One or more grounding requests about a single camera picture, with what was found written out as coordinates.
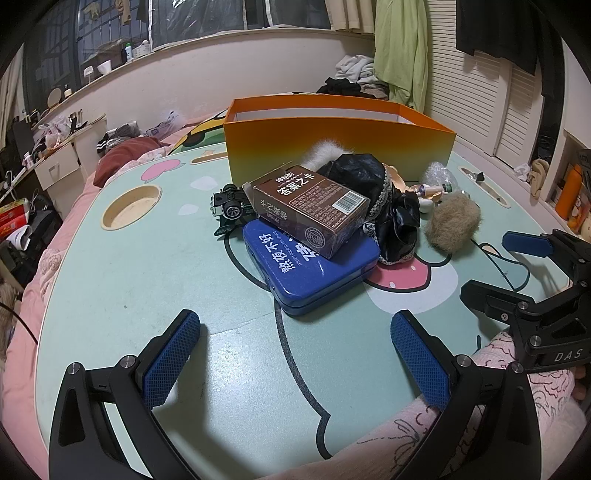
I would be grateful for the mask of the beige fur ball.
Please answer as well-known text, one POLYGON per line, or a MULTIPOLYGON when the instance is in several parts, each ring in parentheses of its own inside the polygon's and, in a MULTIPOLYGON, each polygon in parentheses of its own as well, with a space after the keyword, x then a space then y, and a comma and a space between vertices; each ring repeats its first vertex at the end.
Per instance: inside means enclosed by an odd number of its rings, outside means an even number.
POLYGON ((455 254, 470 241, 481 223, 481 209, 462 192, 447 194, 434 208, 425 228, 428 242, 446 254, 455 254))

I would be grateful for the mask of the black lace cloth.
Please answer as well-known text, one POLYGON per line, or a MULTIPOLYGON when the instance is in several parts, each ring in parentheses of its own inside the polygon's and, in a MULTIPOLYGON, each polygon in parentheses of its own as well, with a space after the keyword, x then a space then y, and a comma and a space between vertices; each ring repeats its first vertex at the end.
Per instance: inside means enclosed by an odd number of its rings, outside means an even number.
POLYGON ((379 262, 396 265, 415 253, 420 229, 420 204, 414 192, 394 186, 385 164, 370 154, 342 154, 328 165, 329 179, 370 200, 363 231, 380 248, 379 262))

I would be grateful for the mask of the blue tin case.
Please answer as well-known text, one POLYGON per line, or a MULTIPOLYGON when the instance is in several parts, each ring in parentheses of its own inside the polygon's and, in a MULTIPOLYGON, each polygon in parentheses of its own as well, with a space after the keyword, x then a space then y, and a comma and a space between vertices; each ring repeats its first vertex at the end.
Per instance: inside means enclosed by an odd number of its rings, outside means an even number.
POLYGON ((261 220, 243 227, 242 240, 270 293, 290 316, 307 314, 362 283, 380 253, 377 243, 358 230, 327 259, 261 220))

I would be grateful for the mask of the brown card box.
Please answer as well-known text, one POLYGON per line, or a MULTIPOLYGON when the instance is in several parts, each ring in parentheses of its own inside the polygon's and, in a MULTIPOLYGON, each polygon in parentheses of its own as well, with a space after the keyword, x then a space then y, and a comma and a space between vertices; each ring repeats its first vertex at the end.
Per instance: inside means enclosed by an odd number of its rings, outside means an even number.
POLYGON ((281 166, 243 186, 257 216, 328 259, 369 212, 369 198, 300 165, 281 166))

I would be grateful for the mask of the white fur pompom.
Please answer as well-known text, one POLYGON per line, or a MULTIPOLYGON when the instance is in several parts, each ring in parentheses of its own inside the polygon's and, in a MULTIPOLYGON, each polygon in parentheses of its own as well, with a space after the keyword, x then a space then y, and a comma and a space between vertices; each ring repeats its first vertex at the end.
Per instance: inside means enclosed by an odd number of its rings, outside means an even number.
POLYGON ((351 154, 351 151, 342 148, 342 146, 335 141, 324 140, 315 144, 315 146, 304 155, 304 158, 301 160, 301 166, 317 172, 329 162, 337 160, 344 154, 351 154))

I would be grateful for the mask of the dark green toy car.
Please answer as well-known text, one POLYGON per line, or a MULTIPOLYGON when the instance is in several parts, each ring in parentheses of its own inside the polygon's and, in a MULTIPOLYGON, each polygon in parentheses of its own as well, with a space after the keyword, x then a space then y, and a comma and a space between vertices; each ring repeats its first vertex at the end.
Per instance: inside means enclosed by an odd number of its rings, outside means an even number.
POLYGON ((245 191, 235 184, 226 184, 211 196, 211 214, 219 222, 213 233, 215 237, 230 233, 236 225, 243 225, 256 216, 245 191))

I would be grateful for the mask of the small doll figure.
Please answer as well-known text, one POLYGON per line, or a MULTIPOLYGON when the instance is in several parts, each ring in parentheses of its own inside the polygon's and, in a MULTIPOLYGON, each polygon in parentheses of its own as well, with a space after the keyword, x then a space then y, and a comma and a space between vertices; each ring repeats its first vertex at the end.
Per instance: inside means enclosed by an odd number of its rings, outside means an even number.
POLYGON ((386 165, 385 168, 391 176, 393 185, 398 190, 403 193, 413 192, 418 196, 420 205, 419 209, 424 215, 430 214, 435 208, 435 205, 442 200, 445 194, 453 192, 454 185, 449 182, 435 186, 427 184, 409 186, 394 166, 386 165))

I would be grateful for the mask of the clear bubble wrap wad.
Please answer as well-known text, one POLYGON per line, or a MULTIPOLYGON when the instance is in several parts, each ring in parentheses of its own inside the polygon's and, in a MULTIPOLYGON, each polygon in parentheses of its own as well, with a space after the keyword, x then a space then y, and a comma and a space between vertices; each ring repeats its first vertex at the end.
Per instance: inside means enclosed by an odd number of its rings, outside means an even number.
POLYGON ((432 162, 421 177, 421 183, 432 187, 442 186, 446 192, 459 189, 459 184, 453 173, 442 163, 432 162))

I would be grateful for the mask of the green hanging curtain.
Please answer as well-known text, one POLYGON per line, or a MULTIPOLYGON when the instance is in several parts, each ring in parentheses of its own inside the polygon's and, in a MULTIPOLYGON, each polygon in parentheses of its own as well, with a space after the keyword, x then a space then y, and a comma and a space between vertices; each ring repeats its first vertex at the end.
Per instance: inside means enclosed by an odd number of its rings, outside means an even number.
POLYGON ((423 112, 429 81, 429 31, 425 1, 377 1, 375 72, 390 100, 423 112))

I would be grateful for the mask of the white drawer desk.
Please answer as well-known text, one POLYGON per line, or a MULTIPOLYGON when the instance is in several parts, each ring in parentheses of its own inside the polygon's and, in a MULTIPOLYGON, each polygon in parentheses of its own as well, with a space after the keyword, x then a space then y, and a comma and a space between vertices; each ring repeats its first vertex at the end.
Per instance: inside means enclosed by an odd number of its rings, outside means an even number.
POLYGON ((101 115, 74 133, 34 168, 43 192, 62 218, 82 193, 87 178, 95 171, 98 141, 106 133, 107 120, 101 115))

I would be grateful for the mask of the dark red pillow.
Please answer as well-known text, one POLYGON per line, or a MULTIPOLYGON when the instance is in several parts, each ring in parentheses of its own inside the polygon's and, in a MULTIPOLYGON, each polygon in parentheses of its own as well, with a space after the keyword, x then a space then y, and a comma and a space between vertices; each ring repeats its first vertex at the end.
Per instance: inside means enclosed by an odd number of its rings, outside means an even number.
POLYGON ((154 137, 135 137, 110 149, 98 162, 93 185, 102 188, 106 181, 127 163, 143 154, 165 147, 154 137))

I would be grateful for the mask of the orange cardboard box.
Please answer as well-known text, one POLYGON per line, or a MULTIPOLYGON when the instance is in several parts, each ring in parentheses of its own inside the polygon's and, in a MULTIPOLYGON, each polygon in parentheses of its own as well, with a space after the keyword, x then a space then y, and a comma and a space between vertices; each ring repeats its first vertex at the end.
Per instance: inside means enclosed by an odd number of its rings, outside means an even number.
POLYGON ((231 180, 242 184, 300 163, 322 141, 372 154, 418 181, 429 164, 447 164, 456 133, 398 103, 326 94, 238 98, 224 120, 231 180))

